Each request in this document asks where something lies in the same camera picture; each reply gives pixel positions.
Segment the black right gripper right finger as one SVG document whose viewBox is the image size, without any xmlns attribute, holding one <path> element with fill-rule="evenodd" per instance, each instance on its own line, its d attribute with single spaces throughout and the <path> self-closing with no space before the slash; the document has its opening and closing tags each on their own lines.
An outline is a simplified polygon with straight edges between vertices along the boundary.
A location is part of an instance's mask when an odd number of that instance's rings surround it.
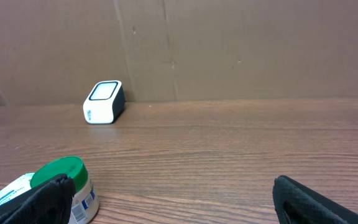
<svg viewBox="0 0 358 224">
<path fill-rule="evenodd" d="M 358 223 L 357 213 L 285 175 L 274 180 L 272 195 L 280 223 Z"/>
</svg>

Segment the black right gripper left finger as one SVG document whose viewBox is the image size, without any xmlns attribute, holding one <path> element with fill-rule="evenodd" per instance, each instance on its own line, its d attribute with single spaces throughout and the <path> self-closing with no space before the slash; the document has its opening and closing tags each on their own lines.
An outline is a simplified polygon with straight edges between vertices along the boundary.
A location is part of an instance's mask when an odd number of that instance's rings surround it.
<svg viewBox="0 0 358 224">
<path fill-rule="evenodd" d="M 0 224 L 67 224 L 75 194 L 74 180 L 58 174 L 0 205 Z"/>
</svg>

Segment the green lid jar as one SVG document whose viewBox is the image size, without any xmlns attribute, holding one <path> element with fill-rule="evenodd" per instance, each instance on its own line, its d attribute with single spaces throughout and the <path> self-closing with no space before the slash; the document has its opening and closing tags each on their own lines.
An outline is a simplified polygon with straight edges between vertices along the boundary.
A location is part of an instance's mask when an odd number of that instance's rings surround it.
<svg viewBox="0 0 358 224">
<path fill-rule="evenodd" d="M 99 197 L 80 157 L 67 156 L 49 162 L 34 173 L 30 186 L 33 189 L 58 174 L 66 174 L 72 178 L 76 189 L 68 223 L 89 223 L 98 212 Z"/>
</svg>

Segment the teal snack packet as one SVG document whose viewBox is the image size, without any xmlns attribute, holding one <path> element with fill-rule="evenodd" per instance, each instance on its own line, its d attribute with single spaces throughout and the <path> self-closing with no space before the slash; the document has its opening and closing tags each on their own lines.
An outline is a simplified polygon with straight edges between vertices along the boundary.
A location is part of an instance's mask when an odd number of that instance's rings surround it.
<svg viewBox="0 0 358 224">
<path fill-rule="evenodd" d="M 0 190 L 0 206 L 31 189 L 30 180 L 34 173 L 27 173 Z"/>
</svg>

